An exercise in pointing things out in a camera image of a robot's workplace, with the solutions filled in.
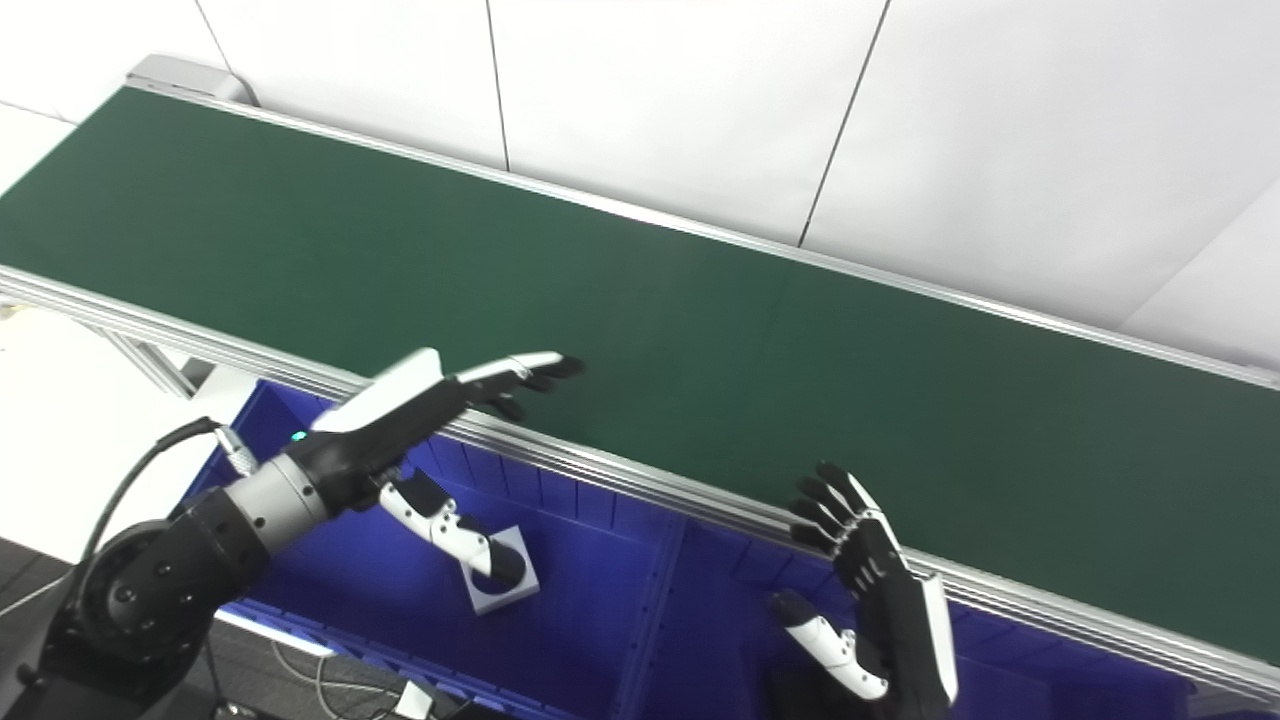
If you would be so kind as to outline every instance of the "green conveyor belt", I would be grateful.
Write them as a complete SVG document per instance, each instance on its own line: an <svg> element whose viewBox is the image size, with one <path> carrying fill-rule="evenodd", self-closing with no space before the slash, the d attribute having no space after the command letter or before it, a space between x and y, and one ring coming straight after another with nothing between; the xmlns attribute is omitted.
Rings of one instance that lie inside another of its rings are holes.
<svg viewBox="0 0 1280 720"><path fill-rule="evenodd" d="M774 505L829 459L908 544L1280 661L1263 387L128 88L0 264L365 375L579 355L529 425Z"/></svg>

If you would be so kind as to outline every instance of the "white cable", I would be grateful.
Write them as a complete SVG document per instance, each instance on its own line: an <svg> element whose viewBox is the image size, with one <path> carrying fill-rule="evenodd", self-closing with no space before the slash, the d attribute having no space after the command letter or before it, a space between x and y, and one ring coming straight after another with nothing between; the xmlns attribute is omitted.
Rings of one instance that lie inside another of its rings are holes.
<svg viewBox="0 0 1280 720"><path fill-rule="evenodd" d="M27 594L27 597L19 600L18 602L14 602L9 607L5 607L4 610L0 610L0 618L4 618L5 615L13 612L14 610L22 607L23 605L31 602L32 600L35 600L37 597L40 597L41 593L44 593L49 588L51 588L51 587L56 585L58 583L60 583L63 580L63 578L65 578L70 573L67 573L67 574L61 575L60 578L58 578L56 580L51 580L47 585L40 588L38 591L35 591L35 592Z"/></svg>
<svg viewBox="0 0 1280 720"><path fill-rule="evenodd" d="M280 652L280 644L271 641L271 652L275 653L275 660L284 667L291 675L300 680L306 680L307 683L315 682L315 678L307 675L306 673L300 673L288 660L284 659L284 653ZM339 680L323 680L326 688L346 689L346 691L365 691L371 693L393 693L396 691L388 688L379 688L378 685L364 685L361 683L343 683Z"/></svg>
<svg viewBox="0 0 1280 720"><path fill-rule="evenodd" d="M320 679L320 673L324 670L324 661L328 660L325 657L321 657L320 662L316 664L316 674L315 675L307 675L306 673L300 671L297 667L293 666L292 662L289 662L288 660L284 659L284 653L280 652L280 643L278 643L275 641L271 641L271 652L275 653L276 662L279 662L280 666L284 667L289 673L289 675L293 675L294 678L297 678L297 679L300 679L300 680L302 680L305 683L315 685L315 688L316 688L316 700L320 702L320 708L324 710L325 715L328 715L332 720L349 720L349 719L347 719L347 717L344 717L342 715L338 715L337 712L334 712L334 710L332 707L329 707L329 702L324 697L324 693L321 692L323 688L347 689L347 691L364 691L364 692L372 692L372 693L379 693L379 694L394 694L396 693L394 688L380 688L378 685L365 685L365 684L361 684L361 683L343 683L343 682L339 682L339 680L323 680L323 679ZM388 715L390 715L392 711L390 710L379 710L378 712L381 712L381 715L374 715L374 717L381 719L381 717L387 717Z"/></svg>

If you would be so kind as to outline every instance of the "blue bin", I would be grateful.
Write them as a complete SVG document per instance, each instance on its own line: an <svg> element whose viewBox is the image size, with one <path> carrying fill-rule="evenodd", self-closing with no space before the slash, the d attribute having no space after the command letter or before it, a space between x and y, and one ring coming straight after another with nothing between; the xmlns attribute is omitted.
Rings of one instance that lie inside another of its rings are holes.
<svg viewBox="0 0 1280 720"><path fill-rule="evenodd" d="M325 407L264 382L234 425L265 459ZM518 525L541 591L476 618L458 564L374 510L302 538L227 610L529 720L765 720L767 674L812 667L773 625L768 594L794 588L854 624L849 593L813 556L440 437L407 464L492 532ZM215 454L189 493L232 479ZM1187 719L1181 678L957 605L951 615L956 720Z"/></svg>

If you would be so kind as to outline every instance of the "metal frame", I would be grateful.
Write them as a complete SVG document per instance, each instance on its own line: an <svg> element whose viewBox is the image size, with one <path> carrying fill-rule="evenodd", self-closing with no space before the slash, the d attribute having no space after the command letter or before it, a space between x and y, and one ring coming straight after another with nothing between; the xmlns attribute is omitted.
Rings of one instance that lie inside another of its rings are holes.
<svg viewBox="0 0 1280 720"><path fill-rule="evenodd" d="M951 291L893 273L817 255L806 250L735 233L666 213L522 178L483 165L280 115L260 108L187 92L177 86L134 82L132 79L127 85L214 110L467 173L530 192L595 208L637 222L662 225L692 236L787 258L794 261L806 263L832 272L845 273L989 313L1009 320L1101 342L1242 382L1271 389L1280 388L1280 378L1277 375L1256 368L1243 368L1143 342L1119 333ZM329 398L347 397L369 382L366 378L353 373L305 360L225 333L201 328L178 318L4 265L0 265L0 290L29 302L106 328L108 331L173 347L188 352L195 357L228 364L319 396ZM786 533L786 525L790 520L787 512L664 470L589 447L567 443L474 411L463 414L463 416L447 427L443 434L562 473L581 482L593 483L685 512L694 518L735 528L756 538L796 547ZM948 585L950 596L966 606L1042 628L1108 652L1178 673L1193 682L1206 683L1254 698L1272 707L1280 707L1280 669L1266 662L940 557L916 551L909 551L909 556L913 564L922 571L942 575Z"/></svg>
<svg viewBox="0 0 1280 720"><path fill-rule="evenodd" d="M110 342L120 355L124 355L129 363L133 363L133 366L161 391L182 400L191 400L196 396L196 386L156 346L124 337L106 328L96 325L84 327L100 334L106 342Z"/></svg>

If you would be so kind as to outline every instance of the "robotic arm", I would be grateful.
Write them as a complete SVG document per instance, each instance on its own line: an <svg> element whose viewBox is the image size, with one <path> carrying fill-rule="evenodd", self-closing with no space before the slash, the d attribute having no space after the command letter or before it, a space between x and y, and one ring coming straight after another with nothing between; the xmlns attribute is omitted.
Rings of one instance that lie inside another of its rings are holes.
<svg viewBox="0 0 1280 720"><path fill-rule="evenodd" d="M243 594L273 556L346 510L380 503L422 539L508 584L524 559L490 541L424 474L402 479L404 452L463 410L488 404L520 419L511 392L548 392L582 372L556 352L513 355L444 375L420 350L321 415L302 439L247 477L134 525L77 565L49 596L27 646L0 669L4 720L136 719L189 670L214 611Z"/></svg>
<svg viewBox="0 0 1280 720"><path fill-rule="evenodd" d="M797 487L791 536L832 557L858 601L858 632L837 633L794 591L774 594L778 623L859 705L887 720L941 720L957 691L951 618L937 575L918 579L884 512L851 474L823 462Z"/></svg>

